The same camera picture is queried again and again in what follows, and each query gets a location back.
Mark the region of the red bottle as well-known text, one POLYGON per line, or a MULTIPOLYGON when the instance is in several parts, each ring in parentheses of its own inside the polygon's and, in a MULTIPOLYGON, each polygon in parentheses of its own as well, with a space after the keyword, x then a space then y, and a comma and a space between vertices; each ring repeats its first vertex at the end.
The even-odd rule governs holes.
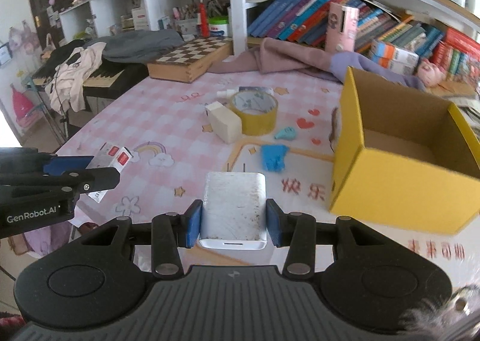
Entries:
POLYGON ((208 14, 203 0, 199 0, 199 15, 202 37, 209 37, 208 14))

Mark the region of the small red white box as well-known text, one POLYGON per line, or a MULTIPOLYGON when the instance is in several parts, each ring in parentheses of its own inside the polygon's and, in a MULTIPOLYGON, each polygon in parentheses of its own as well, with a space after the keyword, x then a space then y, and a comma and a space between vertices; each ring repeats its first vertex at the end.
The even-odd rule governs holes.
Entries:
POLYGON ((106 194, 111 192, 120 183, 120 173, 133 161, 133 154, 124 146, 105 143, 95 154, 86 169, 115 168, 119 172, 119 180, 112 189, 96 190, 88 193, 88 197, 100 203, 106 194))

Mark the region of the pink pig figurine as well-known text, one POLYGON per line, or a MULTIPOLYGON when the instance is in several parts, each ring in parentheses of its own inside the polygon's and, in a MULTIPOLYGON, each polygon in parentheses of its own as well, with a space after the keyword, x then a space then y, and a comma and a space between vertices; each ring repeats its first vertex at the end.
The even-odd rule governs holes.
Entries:
POLYGON ((426 88, 433 88, 443 82, 446 74, 442 67, 431 63, 428 59, 422 59, 416 70, 416 76, 426 88))

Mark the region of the yellow tape roll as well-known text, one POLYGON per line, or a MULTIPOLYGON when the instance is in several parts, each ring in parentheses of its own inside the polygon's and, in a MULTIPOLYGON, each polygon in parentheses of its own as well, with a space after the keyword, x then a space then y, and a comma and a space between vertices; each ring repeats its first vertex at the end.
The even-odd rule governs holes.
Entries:
POLYGON ((241 119, 246 136, 264 136, 276 127, 278 101, 264 91, 243 90, 230 98, 230 108, 241 119))

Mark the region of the pink mauve cloth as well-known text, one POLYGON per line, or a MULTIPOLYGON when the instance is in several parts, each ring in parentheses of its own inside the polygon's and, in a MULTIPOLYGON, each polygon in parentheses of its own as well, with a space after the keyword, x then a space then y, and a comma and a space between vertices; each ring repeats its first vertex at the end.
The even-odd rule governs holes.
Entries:
POLYGON ((343 83, 346 71, 350 67, 374 73, 399 85, 425 90, 418 77, 394 73, 359 53, 343 51, 331 54, 321 49, 272 38, 265 38, 259 46, 241 53, 230 61, 216 61, 208 71, 215 74, 299 71, 324 80, 343 83))

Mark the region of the white green-lid jar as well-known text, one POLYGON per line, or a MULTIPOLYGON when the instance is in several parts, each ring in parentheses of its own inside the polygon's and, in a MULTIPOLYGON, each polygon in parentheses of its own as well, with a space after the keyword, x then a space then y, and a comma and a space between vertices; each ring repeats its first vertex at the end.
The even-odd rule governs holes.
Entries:
POLYGON ((230 24, 227 16, 214 16, 208 19, 209 34, 211 37, 229 37, 230 24))

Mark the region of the row of leaning books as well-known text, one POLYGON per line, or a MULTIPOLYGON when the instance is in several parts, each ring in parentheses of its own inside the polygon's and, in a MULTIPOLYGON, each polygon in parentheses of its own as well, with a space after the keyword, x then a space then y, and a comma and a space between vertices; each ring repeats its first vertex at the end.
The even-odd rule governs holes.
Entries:
POLYGON ((247 35, 312 46, 330 52, 365 54, 376 42, 429 58, 445 32, 434 25, 400 18, 370 0, 264 0, 267 5, 247 35))

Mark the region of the yellow cardboard box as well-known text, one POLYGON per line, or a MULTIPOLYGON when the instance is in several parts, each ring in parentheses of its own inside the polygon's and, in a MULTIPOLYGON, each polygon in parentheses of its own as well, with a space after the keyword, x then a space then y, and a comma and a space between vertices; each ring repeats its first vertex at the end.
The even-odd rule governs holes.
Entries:
POLYGON ((349 68, 329 211, 454 235, 479 216, 479 140, 448 100, 349 68))

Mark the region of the light blue smiley toy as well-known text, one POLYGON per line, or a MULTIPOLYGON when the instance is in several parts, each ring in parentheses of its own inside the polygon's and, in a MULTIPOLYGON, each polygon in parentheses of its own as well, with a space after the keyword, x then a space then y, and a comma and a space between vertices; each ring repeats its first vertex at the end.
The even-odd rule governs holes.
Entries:
POLYGON ((284 140, 284 141, 292 141, 295 140, 297 137, 297 131, 293 127, 285 127, 276 132, 274 135, 275 140, 284 140))

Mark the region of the cream rectangular block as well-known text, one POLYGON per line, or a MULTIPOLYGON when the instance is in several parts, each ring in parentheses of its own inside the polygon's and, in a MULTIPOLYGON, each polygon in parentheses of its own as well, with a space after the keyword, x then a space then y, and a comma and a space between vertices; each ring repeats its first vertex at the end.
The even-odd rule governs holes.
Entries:
POLYGON ((220 102, 205 106, 208 121, 213 132, 226 144, 232 144, 241 137, 241 119, 220 102))

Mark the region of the pink cylindrical container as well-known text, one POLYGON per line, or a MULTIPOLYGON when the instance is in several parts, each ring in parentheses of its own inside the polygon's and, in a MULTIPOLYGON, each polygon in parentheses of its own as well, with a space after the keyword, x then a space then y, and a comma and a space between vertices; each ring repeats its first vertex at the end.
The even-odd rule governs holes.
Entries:
POLYGON ((325 51, 334 54, 343 51, 353 52, 357 33, 359 9, 340 3, 329 7, 325 51))

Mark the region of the grey folded garment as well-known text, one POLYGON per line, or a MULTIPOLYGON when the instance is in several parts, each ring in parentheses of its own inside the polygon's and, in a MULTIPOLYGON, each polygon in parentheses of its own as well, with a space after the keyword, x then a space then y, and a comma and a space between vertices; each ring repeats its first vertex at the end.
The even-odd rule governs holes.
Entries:
POLYGON ((131 30, 115 36, 99 37, 83 45, 103 42, 103 58, 118 64, 147 64, 182 46, 182 36, 173 29, 131 30))

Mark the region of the wooden chess board box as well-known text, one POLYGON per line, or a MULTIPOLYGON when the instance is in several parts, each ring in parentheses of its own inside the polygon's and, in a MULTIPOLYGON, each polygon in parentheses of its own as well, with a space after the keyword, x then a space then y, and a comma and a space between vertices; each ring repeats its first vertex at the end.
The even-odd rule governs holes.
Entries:
POLYGON ((217 61, 233 54, 229 37, 199 37, 147 64, 153 79, 190 84, 207 72, 217 61))

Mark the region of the white power adapter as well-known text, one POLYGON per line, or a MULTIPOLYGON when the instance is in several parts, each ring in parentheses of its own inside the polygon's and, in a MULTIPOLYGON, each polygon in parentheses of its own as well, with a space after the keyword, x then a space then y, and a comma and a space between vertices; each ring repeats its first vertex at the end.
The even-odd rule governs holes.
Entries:
POLYGON ((199 243, 208 249, 258 251, 267 245, 266 178, 261 173, 207 174, 199 243))

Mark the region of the pink checkered tablecloth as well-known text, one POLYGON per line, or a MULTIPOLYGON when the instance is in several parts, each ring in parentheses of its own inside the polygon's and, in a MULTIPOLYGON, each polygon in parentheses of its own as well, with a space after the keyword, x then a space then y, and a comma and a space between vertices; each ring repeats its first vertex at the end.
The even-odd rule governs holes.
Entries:
MULTIPOLYGON (((340 130, 343 84, 301 72, 205 74, 191 84, 147 78, 97 114, 60 150, 94 155, 105 143, 133 154, 120 183, 100 203, 80 198, 77 213, 105 223, 115 217, 148 222, 168 211, 183 212, 202 198, 211 171, 264 174, 268 197, 285 211, 311 214, 331 223, 329 211, 335 148, 340 130), (226 144, 208 121, 205 106, 226 88, 264 86, 278 101, 276 129, 293 127, 285 170, 264 170, 262 145, 274 136, 243 136, 226 144)), ((445 271, 454 287, 479 282, 479 216, 454 235, 366 223, 445 271)))

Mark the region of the red thick dictionary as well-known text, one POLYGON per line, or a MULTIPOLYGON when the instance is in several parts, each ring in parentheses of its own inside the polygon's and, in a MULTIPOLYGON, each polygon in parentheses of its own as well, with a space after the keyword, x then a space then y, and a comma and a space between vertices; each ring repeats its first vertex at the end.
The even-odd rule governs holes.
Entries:
POLYGON ((480 59, 480 44, 454 28, 447 28, 443 41, 471 58, 480 59))

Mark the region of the orange white box stack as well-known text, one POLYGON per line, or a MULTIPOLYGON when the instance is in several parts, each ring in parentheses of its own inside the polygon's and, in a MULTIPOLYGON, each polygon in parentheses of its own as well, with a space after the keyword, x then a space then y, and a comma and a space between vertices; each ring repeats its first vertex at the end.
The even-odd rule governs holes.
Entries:
POLYGON ((414 73, 419 59, 414 52, 378 40, 372 42, 368 57, 375 64, 403 76, 414 73))

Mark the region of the piano keyboard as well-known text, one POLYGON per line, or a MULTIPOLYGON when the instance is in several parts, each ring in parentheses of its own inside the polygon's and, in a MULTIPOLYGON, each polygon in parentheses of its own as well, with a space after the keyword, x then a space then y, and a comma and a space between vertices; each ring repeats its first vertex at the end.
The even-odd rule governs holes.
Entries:
POLYGON ((148 76, 144 64, 121 64, 104 61, 84 82, 86 97, 117 99, 148 76))

